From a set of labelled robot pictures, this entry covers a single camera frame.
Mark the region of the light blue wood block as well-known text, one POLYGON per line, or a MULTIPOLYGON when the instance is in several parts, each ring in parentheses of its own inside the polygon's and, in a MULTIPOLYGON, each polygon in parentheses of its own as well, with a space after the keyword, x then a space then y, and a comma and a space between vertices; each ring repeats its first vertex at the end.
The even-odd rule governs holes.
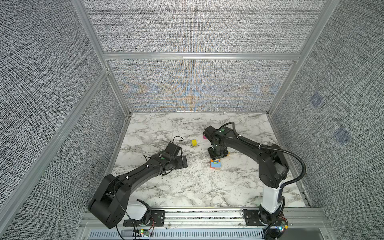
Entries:
POLYGON ((222 163, 211 163, 211 166, 215 167, 215 168, 221 168, 222 167, 222 163))

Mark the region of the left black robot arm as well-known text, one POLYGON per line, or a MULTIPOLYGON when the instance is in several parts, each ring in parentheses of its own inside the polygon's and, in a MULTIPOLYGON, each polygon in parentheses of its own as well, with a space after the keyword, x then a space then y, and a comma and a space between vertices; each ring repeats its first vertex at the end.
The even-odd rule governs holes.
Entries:
POLYGON ((131 194, 152 178, 187 167, 186 156, 159 152, 128 173, 105 176, 91 198, 88 210, 108 229, 116 227, 124 219, 146 224, 149 222, 151 207, 142 200, 129 202, 131 194))

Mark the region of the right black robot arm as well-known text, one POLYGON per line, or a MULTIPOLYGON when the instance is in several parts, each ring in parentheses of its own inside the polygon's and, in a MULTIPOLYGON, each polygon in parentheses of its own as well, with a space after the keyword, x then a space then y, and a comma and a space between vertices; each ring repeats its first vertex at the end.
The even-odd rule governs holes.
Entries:
POLYGON ((259 179, 264 184, 263 199, 259 207, 259 218, 264 225, 269 225, 278 219, 282 211, 283 181, 287 178, 289 166, 280 147, 266 146, 242 137, 233 129, 212 126, 204 130, 203 135, 210 141, 208 152, 212 160, 228 156, 228 149, 234 149, 259 165, 259 179))

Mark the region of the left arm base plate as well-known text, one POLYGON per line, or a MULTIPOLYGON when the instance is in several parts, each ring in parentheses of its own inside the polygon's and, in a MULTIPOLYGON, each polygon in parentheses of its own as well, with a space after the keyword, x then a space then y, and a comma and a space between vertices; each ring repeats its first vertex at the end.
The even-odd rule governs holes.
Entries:
POLYGON ((164 221, 165 221, 165 214, 166 211, 164 210, 151 210, 150 212, 147 212, 144 214, 143 217, 136 220, 134 219, 133 222, 129 219, 124 220, 123 226, 124 227, 132 227, 133 224, 137 227, 163 227, 164 221))

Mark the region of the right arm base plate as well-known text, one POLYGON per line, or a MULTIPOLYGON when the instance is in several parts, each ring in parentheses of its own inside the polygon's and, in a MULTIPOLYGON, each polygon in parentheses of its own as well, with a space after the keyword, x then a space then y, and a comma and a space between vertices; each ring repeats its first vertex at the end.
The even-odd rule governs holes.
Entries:
MULTIPOLYGON (((243 209, 241 212, 247 227, 267 227, 269 224, 271 224, 271 221, 267 221, 267 223, 264 223, 260 217, 260 211, 259 210, 247 210, 243 209)), ((273 224, 273 226, 280 226, 280 225, 287 225, 288 220, 284 218, 283 215, 281 215, 273 224)))

